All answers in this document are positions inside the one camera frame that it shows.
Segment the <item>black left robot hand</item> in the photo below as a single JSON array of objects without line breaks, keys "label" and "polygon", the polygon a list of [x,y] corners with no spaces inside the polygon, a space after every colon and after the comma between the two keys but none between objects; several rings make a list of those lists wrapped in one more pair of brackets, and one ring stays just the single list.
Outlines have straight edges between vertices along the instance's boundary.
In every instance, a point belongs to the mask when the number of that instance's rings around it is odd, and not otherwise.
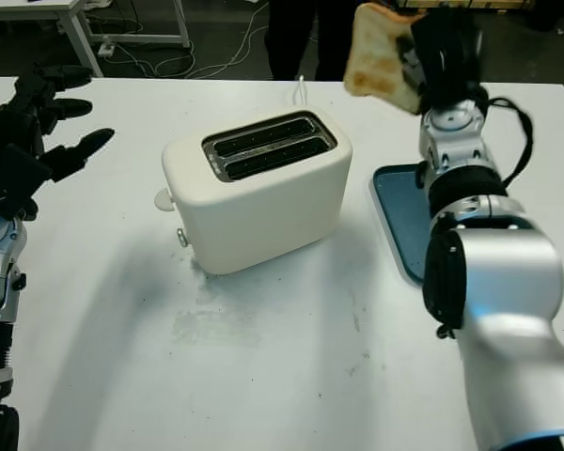
[{"label": "black left robot hand", "polygon": [[81,138],[74,147],[45,150],[43,137],[58,122],[89,114],[93,105],[81,99],[59,99],[56,94],[91,82],[89,68],[72,65],[41,67],[21,75],[15,82],[12,99],[0,105],[0,151],[20,150],[31,163],[41,163],[48,179],[59,182],[80,171],[87,160],[114,136],[111,128],[98,129]]}]

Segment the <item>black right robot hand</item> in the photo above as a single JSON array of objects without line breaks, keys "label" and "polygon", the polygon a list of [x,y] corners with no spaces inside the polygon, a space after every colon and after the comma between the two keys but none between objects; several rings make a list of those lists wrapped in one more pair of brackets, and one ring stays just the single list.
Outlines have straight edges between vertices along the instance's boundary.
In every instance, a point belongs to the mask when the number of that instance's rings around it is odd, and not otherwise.
[{"label": "black right robot hand", "polygon": [[482,31],[471,12],[441,7],[403,19],[405,29],[392,39],[399,58],[399,97],[392,103],[419,115],[472,101],[486,114],[489,94],[480,81]]}]

